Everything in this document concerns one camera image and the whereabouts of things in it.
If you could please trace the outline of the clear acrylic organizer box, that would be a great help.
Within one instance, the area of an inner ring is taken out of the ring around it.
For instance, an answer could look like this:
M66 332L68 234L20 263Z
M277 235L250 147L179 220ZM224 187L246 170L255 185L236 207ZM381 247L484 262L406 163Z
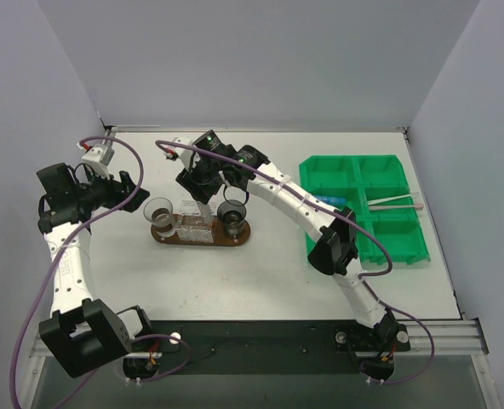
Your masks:
M213 210L212 215L213 215L212 229L211 230L205 229L201 223L201 217L197 207L197 201L182 200L180 202L180 210L176 226L176 232L178 233L180 240L185 242L191 242L193 244L213 244L215 236L214 234L215 216Z

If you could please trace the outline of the clear plastic cup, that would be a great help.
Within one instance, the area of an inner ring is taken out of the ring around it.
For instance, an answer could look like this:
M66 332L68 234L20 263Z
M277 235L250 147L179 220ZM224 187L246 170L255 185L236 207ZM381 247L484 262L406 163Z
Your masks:
M172 237L176 233L176 219L170 200L166 198L150 199L144 206L143 215L160 238Z

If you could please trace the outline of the black cylindrical cup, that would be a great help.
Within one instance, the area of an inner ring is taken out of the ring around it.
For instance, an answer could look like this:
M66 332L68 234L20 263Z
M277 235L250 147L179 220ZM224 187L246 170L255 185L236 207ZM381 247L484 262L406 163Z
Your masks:
M247 216L244 203L236 199L225 200L218 206L216 215L228 237L237 239L242 234Z

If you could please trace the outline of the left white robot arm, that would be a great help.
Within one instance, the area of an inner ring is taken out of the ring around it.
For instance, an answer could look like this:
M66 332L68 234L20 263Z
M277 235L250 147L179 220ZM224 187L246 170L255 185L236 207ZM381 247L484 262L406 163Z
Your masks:
M149 348L153 328L136 320L125 326L95 297L89 246L91 222L99 208L137 211L149 192L138 187L128 172L103 177L92 165L87 180L76 179L72 167L53 164L37 172L45 194L38 206L38 228L54 264L53 301L39 335L66 373L77 378L128 354Z

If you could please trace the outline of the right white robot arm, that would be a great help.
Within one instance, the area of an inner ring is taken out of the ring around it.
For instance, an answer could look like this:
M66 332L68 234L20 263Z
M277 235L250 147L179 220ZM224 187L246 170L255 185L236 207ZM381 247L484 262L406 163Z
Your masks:
M207 204L225 187L263 199L313 240L307 256L310 265L337 281L357 323L379 340L387 340L396 332L396 320L366 282L369 274L362 269L356 245L356 236L363 228L353 210L324 203L294 183L255 147L235 149L212 130L196 140L176 138L173 143L169 158L180 160L184 166L177 181L195 200Z

